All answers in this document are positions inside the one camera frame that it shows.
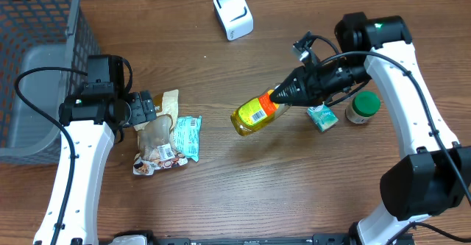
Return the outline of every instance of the blue packet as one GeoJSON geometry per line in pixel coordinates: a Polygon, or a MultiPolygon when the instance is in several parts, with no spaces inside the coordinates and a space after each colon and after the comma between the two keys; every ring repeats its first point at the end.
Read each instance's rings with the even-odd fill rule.
{"type": "Polygon", "coordinates": [[[175,149],[182,152],[185,157],[198,162],[199,160],[199,130],[202,116],[194,118],[185,116],[177,118],[173,131],[175,149]]]}
{"type": "Polygon", "coordinates": [[[339,121],[336,115],[333,114],[333,111],[324,104],[317,107],[309,107],[308,115],[316,123],[321,132],[333,127],[339,121]]]}

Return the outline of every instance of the plastic bottle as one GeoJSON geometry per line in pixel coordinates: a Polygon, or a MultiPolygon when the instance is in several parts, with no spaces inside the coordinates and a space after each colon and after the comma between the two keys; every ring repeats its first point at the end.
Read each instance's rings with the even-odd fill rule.
{"type": "Polygon", "coordinates": [[[278,85],[280,83],[273,84],[260,96],[256,96],[241,105],[230,116],[230,120],[239,135],[245,136],[257,132],[289,109],[287,104],[275,104],[270,101],[270,94],[278,85]]]}
{"type": "Polygon", "coordinates": [[[378,95],[371,91],[360,92],[345,109],[345,115],[354,124],[366,123],[381,106],[378,95]]]}

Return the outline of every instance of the plastic bin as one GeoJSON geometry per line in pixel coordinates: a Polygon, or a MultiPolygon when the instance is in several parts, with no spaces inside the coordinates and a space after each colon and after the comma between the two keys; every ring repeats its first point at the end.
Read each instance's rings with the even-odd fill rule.
{"type": "MultiPolygon", "coordinates": [[[[15,78],[33,68],[86,71],[99,46],[79,8],[80,0],[0,0],[0,162],[56,163],[60,131],[15,94],[15,78]]],[[[28,100],[58,119],[59,105],[83,76],[42,71],[21,80],[28,100]]]]}

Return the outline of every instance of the wooden table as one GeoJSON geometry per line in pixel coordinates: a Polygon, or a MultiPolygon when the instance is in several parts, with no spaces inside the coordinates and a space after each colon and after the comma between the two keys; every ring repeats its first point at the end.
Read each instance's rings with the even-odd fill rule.
{"type": "MultiPolygon", "coordinates": [[[[199,163],[132,175],[136,134],[115,146],[103,177],[100,238],[151,229],[159,237],[237,238],[346,232],[380,202],[379,179],[399,161],[386,108],[367,125],[344,118],[321,134],[291,108],[250,138],[229,115],[281,82],[300,63],[294,41],[308,30],[331,40],[343,14],[401,15],[414,38],[423,77],[448,126],[471,144],[471,0],[247,0],[254,31],[228,43],[212,0],[83,0],[104,53],[126,57],[133,90],[180,90],[180,115],[203,116],[199,163]]],[[[314,45],[320,57],[332,51],[314,45]]],[[[368,90],[377,91],[374,83],[368,90]]],[[[31,244],[40,226],[56,166],[0,165],[0,244],[31,244]]],[[[471,235],[467,202],[429,222],[471,235]]],[[[424,229],[418,244],[451,244],[424,229]]]]}

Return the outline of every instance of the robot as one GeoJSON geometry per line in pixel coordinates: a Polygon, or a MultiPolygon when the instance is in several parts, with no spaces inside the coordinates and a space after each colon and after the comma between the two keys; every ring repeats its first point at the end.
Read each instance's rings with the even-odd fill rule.
{"type": "Polygon", "coordinates": [[[351,96],[359,90],[351,90],[352,86],[360,84],[361,88],[371,79],[378,86],[399,141],[400,162],[380,180],[382,202],[371,215],[353,223],[348,232],[300,238],[192,241],[156,239],[151,231],[131,231],[119,233],[112,241],[98,241],[99,193],[115,134],[123,127],[153,120],[155,112],[148,92],[129,93],[132,71],[125,59],[91,56],[88,81],[68,96],[60,109],[60,162],[51,200],[33,244],[413,244],[412,235],[405,234],[408,229],[432,228],[421,222],[457,207],[464,195],[471,202],[467,190],[471,183],[471,147],[460,145],[433,103],[419,70],[411,34],[401,17],[368,19],[364,13],[346,14],[334,32],[343,53],[330,43],[337,55],[321,62],[311,46],[316,39],[325,38],[309,32],[293,45],[303,65],[291,72],[270,99],[293,106],[317,106],[335,93],[351,96]],[[123,64],[131,72],[126,87],[123,64]]]}

